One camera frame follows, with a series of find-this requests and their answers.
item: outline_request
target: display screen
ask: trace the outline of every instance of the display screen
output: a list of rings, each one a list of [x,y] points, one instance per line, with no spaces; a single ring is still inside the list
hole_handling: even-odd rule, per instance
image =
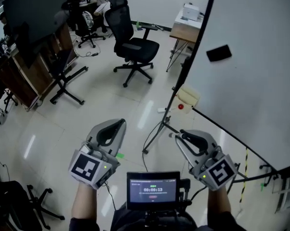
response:
[[[176,179],[130,180],[130,202],[164,203],[176,201]]]

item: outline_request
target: mesh chair back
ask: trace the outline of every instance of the mesh chair back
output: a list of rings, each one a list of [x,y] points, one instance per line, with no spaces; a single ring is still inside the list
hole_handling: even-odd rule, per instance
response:
[[[105,19],[116,39],[114,51],[133,36],[130,10],[127,0],[109,0],[111,9],[105,13]]]

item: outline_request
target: wooden desk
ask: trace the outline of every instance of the wooden desk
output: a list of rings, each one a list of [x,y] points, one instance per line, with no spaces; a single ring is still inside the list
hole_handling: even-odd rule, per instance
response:
[[[51,39],[55,53],[60,50],[73,49],[67,24],[61,26]],[[14,94],[26,110],[30,110],[37,100],[43,99],[52,89],[54,79],[49,74],[45,59],[50,58],[48,48],[43,47],[30,68],[24,62],[17,49],[0,65],[0,79]],[[70,59],[70,64],[76,59],[76,54]]]
[[[199,29],[196,27],[192,27],[192,26],[188,26],[188,25],[180,24],[180,23],[174,23],[171,33],[170,33],[170,37],[177,39],[177,41],[175,43],[173,50],[171,51],[170,62],[166,69],[166,72],[168,72],[170,67],[174,64],[174,62],[176,61],[178,56],[183,52],[183,50],[188,45],[188,43],[195,44],[197,42],[198,34],[199,34]],[[177,48],[180,40],[184,41],[184,43],[179,48]],[[173,56],[178,51],[180,51],[178,53],[178,56],[172,62]]]

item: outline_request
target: office chair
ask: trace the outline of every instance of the office chair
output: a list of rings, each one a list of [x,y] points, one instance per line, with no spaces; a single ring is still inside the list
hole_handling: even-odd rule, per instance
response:
[[[85,101],[84,100],[81,101],[77,97],[73,96],[70,92],[68,92],[66,90],[66,86],[70,80],[72,80],[73,78],[75,78],[76,76],[81,74],[83,71],[87,72],[88,67],[85,66],[85,67],[81,68],[80,70],[78,70],[77,72],[75,72],[74,74],[66,77],[64,71],[65,71],[65,68],[68,64],[68,61],[70,59],[70,55],[71,55],[73,50],[69,49],[69,50],[59,51],[57,56],[55,56],[55,53],[53,52],[52,47],[50,47],[50,50],[52,52],[53,57],[56,58],[56,60],[52,63],[51,68],[49,70],[49,73],[53,76],[55,83],[57,83],[60,87],[57,94],[50,99],[50,102],[52,104],[56,104],[57,103],[56,100],[65,93],[69,97],[71,97],[72,99],[77,101],[80,105],[83,105]]]
[[[13,93],[9,91],[9,89],[7,89],[4,83],[0,80],[0,99],[3,97],[4,93],[7,94],[7,97],[4,99],[4,104],[6,104],[5,113],[8,113],[7,108],[8,108],[10,100],[14,102],[15,106],[18,106],[18,102],[14,100]]]
[[[0,212],[6,213],[4,215],[5,222],[11,226],[13,230],[15,230],[15,227],[8,220],[9,214],[14,225],[22,231],[41,231],[42,227],[38,217],[44,228],[50,230],[51,228],[45,223],[42,212],[60,220],[65,220],[64,216],[56,215],[41,206],[46,194],[52,193],[51,188],[45,189],[40,198],[33,195],[33,186],[28,185],[27,189],[30,198],[28,198],[26,191],[17,181],[0,181]]]
[[[148,83],[151,84],[152,77],[142,67],[150,66],[150,68],[154,68],[154,65],[150,61],[156,56],[159,44],[147,40],[147,36],[149,30],[157,31],[157,28],[153,26],[142,26],[142,28],[146,29],[144,37],[132,38],[134,30],[127,0],[109,1],[111,3],[111,9],[105,13],[105,19],[116,39],[114,52],[117,56],[124,58],[125,62],[132,62],[132,65],[124,64],[123,66],[114,68],[113,71],[117,72],[118,69],[131,69],[126,82],[123,84],[124,87],[128,86],[128,82],[135,71],[139,71],[142,75],[149,78]]]
[[[76,35],[81,37],[81,42],[78,44],[79,48],[81,48],[82,44],[86,41],[90,41],[92,43],[92,47],[96,46],[93,43],[93,39],[103,39],[104,36],[99,36],[93,32],[93,19],[92,15],[87,11],[81,11],[77,5],[73,5],[70,9],[70,23],[75,24],[75,33]]]

